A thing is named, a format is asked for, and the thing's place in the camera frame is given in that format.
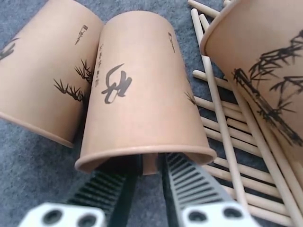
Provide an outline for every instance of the carpet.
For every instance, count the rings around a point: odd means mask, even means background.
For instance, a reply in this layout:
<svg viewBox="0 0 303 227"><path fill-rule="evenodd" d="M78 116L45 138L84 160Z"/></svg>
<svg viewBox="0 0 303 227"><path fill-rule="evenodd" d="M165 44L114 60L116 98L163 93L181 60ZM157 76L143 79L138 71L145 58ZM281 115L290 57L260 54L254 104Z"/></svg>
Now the carpet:
<svg viewBox="0 0 303 227"><path fill-rule="evenodd" d="M221 10L222 0L199 0ZM0 0L0 49L35 15L46 0ZM190 7L186 0L79 0L104 22L130 10L147 10L164 16L175 28L187 74L194 94L211 100L208 85L192 76L204 70ZM222 73L215 67L216 76ZM220 89L225 101L235 102L231 92ZM213 112L199 109L204 117L215 120ZM223 146L214 140L210 145L220 157ZM62 201L81 186L89 175L74 170L80 146L66 148L22 127L0 120L0 226L15 227L26 212L45 201ZM267 171L262 159L236 150L240 163ZM258 219L262 226L277 226ZM129 227L166 227L167 217L160 175L138 180L128 220Z"/></svg>

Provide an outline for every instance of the screw hole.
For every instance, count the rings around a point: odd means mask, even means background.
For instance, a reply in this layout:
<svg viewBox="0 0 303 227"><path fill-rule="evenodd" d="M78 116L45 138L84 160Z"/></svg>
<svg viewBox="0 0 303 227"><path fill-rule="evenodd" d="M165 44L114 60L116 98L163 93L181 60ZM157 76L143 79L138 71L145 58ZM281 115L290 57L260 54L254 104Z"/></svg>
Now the screw hole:
<svg viewBox="0 0 303 227"><path fill-rule="evenodd" d="M227 218L241 218L242 217L242 213L239 210L236 210L235 208L226 208L223 213Z"/></svg>
<svg viewBox="0 0 303 227"><path fill-rule="evenodd" d="M59 210L52 210L44 215L43 222L46 225L52 225L57 223L62 217L62 212Z"/></svg>
<svg viewBox="0 0 303 227"><path fill-rule="evenodd" d="M189 220L194 222L203 222L207 220L207 217L204 213L201 213L200 211L193 211L188 216Z"/></svg>
<svg viewBox="0 0 303 227"><path fill-rule="evenodd" d="M79 227L92 227L96 223L96 217L93 215L86 215L82 217L79 222Z"/></svg>

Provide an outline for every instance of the wooden dowel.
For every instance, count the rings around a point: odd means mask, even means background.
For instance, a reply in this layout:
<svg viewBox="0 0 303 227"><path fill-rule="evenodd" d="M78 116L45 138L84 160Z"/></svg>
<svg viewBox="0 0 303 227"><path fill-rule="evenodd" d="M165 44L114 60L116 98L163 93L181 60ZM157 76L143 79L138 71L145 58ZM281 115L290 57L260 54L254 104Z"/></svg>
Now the wooden dowel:
<svg viewBox="0 0 303 227"><path fill-rule="evenodd" d="M267 220L267 221L271 221L277 224L280 224L282 226L286 226L286 227L293 227L294 223L291 220L290 217L287 217L285 215L281 215L281 214L277 214L259 207L255 207L255 206L248 206L248 211L250 212L251 215Z"/></svg>
<svg viewBox="0 0 303 227"><path fill-rule="evenodd" d="M228 4L230 4L231 1L230 0L224 0L223 2L223 7L226 7Z"/></svg>
<svg viewBox="0 0 303 227"><path fill-rule="evenodd" d="M201 11L202 13L205 13L206 15L209 15L210 17L213 17L213 18L218 16L220 13L219 11L212 9L209 6L203 5L203 4L193 1L193 0L188 0L188 3L192 7L196 8L197 10Z"/></svg>
<svg viewBox="0 0 303 227"><path fill-rule="evenodd" d="M235 104L235 103L230 103L230 102L226 102L226 101L221 101L222 106L231 109L231 110L235 110L241 113L240 107Z"/></svg>
<svg viewBox="0 0 303 227"><path fill-rule="evenodd" d="M206 132L207 137L209 137L209 138L211 138L213 140L219 141L219 142L223 141L222 140L222 136L221 136L221 134L219 132L211 130L211 129L208 129L208 128L205 128L205 127L204 127L204 130ZM258 156L258 157L262 157L259 149L256 146L253 146L253 145L251 145L249 143L246 143L246 142L243 142L241 140L237 140L235 138L232 138L232 145L235 148L243 150L243 151L245 151L247 153L250 153L250 154Z"/></svg>
<svg viewBox="0 0 303 227"><path fill-rule="evenodd" d="M245 131L247 133L250 133L250 129L248 128L248 125L246 123L242 123L242 122L239 122L239 121L236 121L232 118L227 118L226 120L227 124L229 126L232 126L236 129L240 129L242 131Z"/></svg>
<svg viewBox="0 0 303 227"><path fill-rule="evenodd" d="M222 185L222 187L227 191L227 193L229 193L231 195L231 197L233 199L236 198L233 188L230 188L230 187L227 187L224 185ZM253 195L253 194L249 194L249 193L245 193L245 196L246 196L246 199L247 199L247 202L249 205L253 205L253 206L260 207L260 208L263 208L263 209L266 209L266 210L269 210L269 211L272 211L272 212L275 212L278 214L289 216L289 213L288 213L285 205L282 203L268 200L268 199L265 199L265 198L262 198L262 197L259 197L259 196Z"/></svg>
<svg viewBox="0 0 303 227"><path fill-rule="evenodd" d="M291 166L289 165L282 148L280 147L278 141L276 140L275 136L272 134L270 129L267 127L267 125L264 124L264 122L261 120L260 116L257 114L254 114L255 118L257 119L257 122L259 124L259 127L262 130L262 133L270 147L271 152L273 153L276 162L278 163L280 170L283 173L283 176L289 186L289 189L291 190L294 199L296 200L299 209L301 213L303 214L303 191L302 188L298 182L298 179L294 175Z"/></svg>
<svg viewBox="0 0 303 227"><path fill-rule="evenodd" d="M303 188L303 167L302 165L295 160L293 155L289 151L284 151L284 155L286 156L289 165L291 166L294 174L296 175L297 180L299 181L299 184L301 188Z"/></svg>
<svg viewBox="0 0 303 227"><path fill-rule="evenodd" d="M252 114L250 107L248 106L247 102L244 98L240 95L235 85L231 84L232 91L236 97L236 100L244 114L247 125L251 131L252 136L255 138L258 148L262 154L263 160L273 177L276 187L281 193L281 197L283 202L288 210L290 210L290 217L292 218L295 226L300 227L303 224L303 217L302 214L294 200L292 193L290 192L288 185L272 155L270 149L260 131L260 128Z"/></svg>
<svg viewBox="0 0 303 227"><path fill-rule="evenodd" d="M199 18L200 18L200 22L202 24L202 27L205 30L208 29L209 23L208 23L208 20L206 19L205 15L202 13L202 14L200 14Z"/></svg>
<svg viewBox="0 0 303 227"><path fill-rule="evenodd" d="M200 23L200 19L199 19L199 14L198 11L196 9L192 9L191 10L191 16L193 19L193 23L194 23L194 28L195 28L195 33L196 33L196 37L197 37L197 41L199 43L201 43L201 39L203 37L203 30L201 27L201 23ZM225 150L225 154L226 154L226 158L228 161L228 164L230 166L230 173L232 176L232 184L233 187L236 191L236 195L237 195L237 201L244 207L247 209L247 201L245 198L245 191L244 191L244 187L241 181L241 175L240 172L238 170L238 166L237 166L237 159L236 159L236 155L232 146L232 139L229 135L228 132L228 127L227 127L227 123L226 123L226 119L225 119L225 115L223 112L223 108L221 105L221 100L220 100L220 96L219 96L219 92L218 92L218 87L216 85L216 81L214 79L214 72L213 72L213 67L212 64L210 62L209 57L203 56L202 57L202 62L205 68L205 73L207 75L207 81L208 81L208 86L210 87L210 93L211 93L211 97L212 100L214 102L214 109L215 109L215 113L216 113L216 117L218 120L218 123L220 125L220 132L222 135L222 139L223 139L223 146L224 146L224 150Z"/></svg>
<svg viewBox="0 0 303 227"><path fill-rule="evenodd" d="M206 76L206 74L204 73L204 72L202 72L202 71L199 71L199 70L194 70L193 71L193 76L195 77L195 78L197 78L197 79L201 79L201 80L204 80L204 81L206 81L207 82L207 76ZM225 88L225 89L227 89L227 90L232 90L232 88L231 88L231 86L229 85L229 83L226 81L226 80L224 80L224 79L220 79L220 78L215 78L215 80L216 80L216 83L217 83L217 85L219 86L219 87L223 87L223 88Z"/></svg>
<svg viewBox="0 0 303 227"><path fill-rule="evenodd" d="M213 166L203 166L203 168L209 172L212 176L218 177L220 179L231 181L232 177L231 174L225 170L215 168ZM243 185L247 188L251 188L253 190L256 190L258 192L271 195L277 198L281 198L281 195L277 188L270 186L265 183L261 183L255 180L251 180L249 178L246 178L244 176L241 177L241 180L243 182Z"/></svg>
<svg viewBox="0 0 303 227"><path fill-rule="evenodd" d="M202 120L203 125L205 127L211 128L211 129L216 130L216 131L220 131L220 127L219 127L219 124L217 122L214 122L214 121L212 121L210 119L207 119L205 117L201 117L201 120ZM228 127L228 131L229 131L231 137L234 137L238 140L242 140L246 143L250 143L252 145L256 145L256 141L251 135L246 134L244 132L241 132L239 130L230 128L230 127Z"/></svg>
<svg viewBox="0 0 303 227"><path fill-rule="evenodd" d="M214 105L214 103L212 103L212 102L210 102L208 100L199 98L197 96L195 96L195 101L196 101L196 104L199 107L203 107L205 109L208 109L208 110L211 110L211 111L215 111L215 105ZM236 119L238 121L245 122L245 118L244 118L244 116L243 116L242 113L240 113L238 111L235 111L235 110L232 110L232 109L229 109L229 108L227 108L225 106L222 107L222 110L223 110L223 115L224 116Z"/></svg>
<svg viewBox="0 0 303 227"><path fill-rule="evenodd" d="M228 162L223 158L217 157L214 160L214 163L228 168ZM242 173L242 174L245 174L247 176L253 177L255 179L258 179L258 180L261 180L261 181L264 181L267 183L275 184L273 178L271 177L271 175L269 173L266 173L261 170L254 169L249 166L242 165L242 164L238 164L238 169L239 169L240 173Z"/></svg>

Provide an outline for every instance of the kraft paper cup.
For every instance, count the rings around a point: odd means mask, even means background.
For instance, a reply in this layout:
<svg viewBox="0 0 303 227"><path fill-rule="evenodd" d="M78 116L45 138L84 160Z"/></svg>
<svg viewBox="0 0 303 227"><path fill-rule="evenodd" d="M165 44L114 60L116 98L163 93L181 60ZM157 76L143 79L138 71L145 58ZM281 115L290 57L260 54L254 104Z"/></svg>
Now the kraft paper cup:
<svg viewBox="0 0 303 227"><path fill-rule="evenodd" d="M112 18L97 57L76 169L130 154L184 152L200 164L216 157L167 20L145 11Z"/></svg>
<svg viewBox="0 0 303 227"><path fill-rule="evenodd" d="M0 117L72 147L102 27L73 0L48 1L0 52Z"/></svg>
<svg viewBox="0 0 303 227"><path fill-rule="evenodd" d="M201 52L303 163L303 1L235 0L206 31Z"/></svg>

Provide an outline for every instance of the cup rim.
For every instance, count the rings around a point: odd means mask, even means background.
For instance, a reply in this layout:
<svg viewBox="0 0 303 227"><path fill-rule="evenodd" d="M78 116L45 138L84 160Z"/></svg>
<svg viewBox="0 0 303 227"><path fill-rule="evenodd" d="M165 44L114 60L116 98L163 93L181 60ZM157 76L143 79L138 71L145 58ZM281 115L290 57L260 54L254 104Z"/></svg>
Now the cup rim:
<svg viewBox="0 0 303 227"><path fill-rule="evenodd" d="M65 139L63 139L63 138L61 138L61 137L59 137L55 134L52 134L51 132L48 132L44 129L41 129L41 128L39 128L37 126L34 126L30 123L27 123L23 120L20 120L18 118L12 117L12 116L9 116L8 114L5 114L1 111L0 111L0 119L4 119L8 122L12 122L12 123L15 123L17 125L20 125L20 126L26 128L26 129L30 130L31 132L34 132L34 133L36 133L40 136L46 137L46 138L48 138L52 141L55 141L55 142L60 143L64 146L67 146L68 148L73 148L74 147L74 144L72 142L68 141L68 140L65 140Z"/></svg>
<svg viewBox="0 0 303 227"><path fill-rule="evenodd" d="M214 32L214 30L217 28L217 26L220 24L222 20L226 18L226 16L229 15L230 12L232 12L238 4L240 4L242 0L233 0L230 4L228 4L221 12L220 14L212 21L208 29L205 31L205 34L202 37L202 40L200 42L200 52L204 56L208 56L206 52L206 45L207 42Z"/></svg>
<svg viewBox="0 0 303 227"><path fill-rule="evenodd" d="M212 162L217 153L210 147L193 146L193 145L152 145L152 146L137 146L127 148L117 148L103 150L93 154L88 154L80 157L76 163L76 170L90 173L93 168L92 162L97 162L98 166L105 162L110 157L136 155L136 154L150 154L150 153L184 153L189 155L201 155L200 160L193 160L200 165L205 165Z"/></svg>

